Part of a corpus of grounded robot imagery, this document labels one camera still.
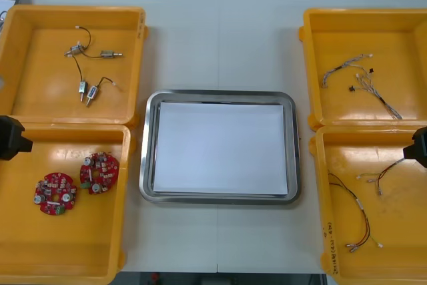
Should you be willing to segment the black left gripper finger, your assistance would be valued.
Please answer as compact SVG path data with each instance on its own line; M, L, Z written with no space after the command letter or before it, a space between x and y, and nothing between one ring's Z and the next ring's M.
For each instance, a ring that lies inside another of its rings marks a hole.
M1 142L1 160L12 160L18 153L29 153L33 147L33 142L27 138L19 138L14 141Z
M18 144L24 131L25 128L16 119L1 116L1 144Z

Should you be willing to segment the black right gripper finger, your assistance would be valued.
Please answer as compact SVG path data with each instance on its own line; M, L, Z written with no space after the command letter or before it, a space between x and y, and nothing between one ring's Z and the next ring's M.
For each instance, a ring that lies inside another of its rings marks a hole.
M408 146L403 149L405 160L416 160L423 167L427 167L426 148L423 146Z
M414 141L414 145L418 148L418 149L426 149L426 144L427 144L427 127L423 127L420 129L417 129L413 136L412 139Z

